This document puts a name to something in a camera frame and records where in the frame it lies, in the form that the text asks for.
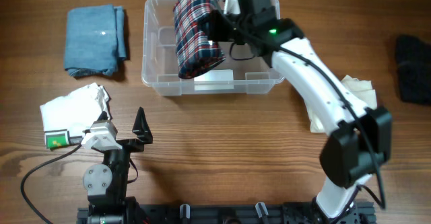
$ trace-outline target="blue cloth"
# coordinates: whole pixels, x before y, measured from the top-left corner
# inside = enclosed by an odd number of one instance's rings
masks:
[[[124,11],[113,5],[75,8],[67,14],[65,70],[73,77],[111,76],[126,59]]]

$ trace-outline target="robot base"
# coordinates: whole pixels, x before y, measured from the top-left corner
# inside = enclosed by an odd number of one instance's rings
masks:
[[[180,208],[168,205],[140,206],[149,217],[141,223],[148,224],[224,224],[235,221],[226,219],[238,219],[241,224],[313,224],[311,202],[286,202],[282,205],[266,206],[268,215],[264,222],[259,218],[255,205],[238,206],[191,206],[189,207],[189,219],[180,218]],[[88,209],[79,209],[77,224],[87,223]],[[134,222],[115,222],[118,224]],[[376,224],[376,215],[372,202],[355,202],[347,215],[337,224]]]

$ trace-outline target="wood grain surface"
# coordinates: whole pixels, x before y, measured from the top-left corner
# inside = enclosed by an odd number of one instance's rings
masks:
[[[0,223],[41,223],[20,194],[22,176],[71,149],[44,147],[39,106],[97,82],[119,138],[145,109],[154,144],[133,154],[139,179],[127,194],[141,204],[276,204],[311,200],[325,175],[324,134],[312,134],[304,103],[288,83],[267,95],[160,97],[141,82],[146,0],[0,0]],[[431,223],[431,108],[401,102],[395,37],[431,41],[431,0],[279,0],[281,16],[305,31],[338,77],[371,80],[393,114],[392,160],[383,168],[388,201],[378,223]],[[67,12],[112,3],[127,12],[130,60],[113,79],[74,79],[63,69]],[[54,223],[75,223],[86,207],[82,176],[101,154],[76,154],[33,174],[33,203]],[[377,191],[373,178],[369,186]],[[360,198],[369,197],[360,194]]]

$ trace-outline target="plaid cloth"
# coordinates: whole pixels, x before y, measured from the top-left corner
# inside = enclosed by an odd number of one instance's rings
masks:
[[[226,60],[217,42],[208,41],[211,0],[179,0],[174,7],[178,76],[192,79]]]

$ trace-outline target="plastic storage container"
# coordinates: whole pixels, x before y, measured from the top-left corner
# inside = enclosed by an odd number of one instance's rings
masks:
[[[266,94],[284,80],[261,58],[234,61],[229,56],[231,42],[220,42],[226,60],[210,72],[194,79],[178,77],[174,14],[178,0],[147,0],[143,30],[142,81],[162,96],[183,94],[247,93]],[[280,17],[278,0],[271,0]],[[236,45],[236,59],[252,57],[247,45]]]

